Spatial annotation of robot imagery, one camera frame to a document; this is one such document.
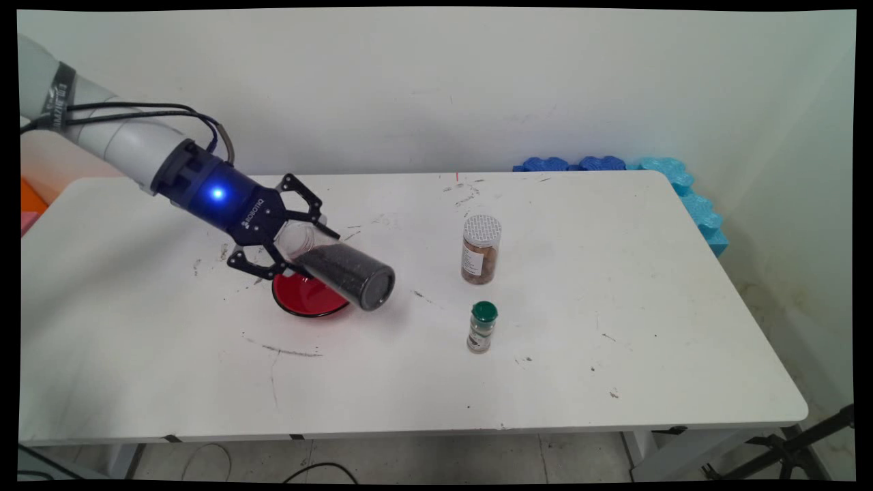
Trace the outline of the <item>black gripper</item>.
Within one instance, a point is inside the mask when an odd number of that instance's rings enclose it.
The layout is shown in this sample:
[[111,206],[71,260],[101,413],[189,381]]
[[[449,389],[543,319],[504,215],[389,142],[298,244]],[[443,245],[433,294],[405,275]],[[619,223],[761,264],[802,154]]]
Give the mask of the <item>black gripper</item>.
[[[265,187],[190,139],[165,159],[151,190],[231,236],[237,245],[228,253],[226,264],[259,279],[312,277],[306,268],[278,260],[262,246],[274,241],[284,222],[305,222],[324,236],[340,240],[340,234],[321,221],[321,199],[294,174],[285,174],[276,190]],[[286,209],[280,194],[287,192],[302,198],[308,209]]]

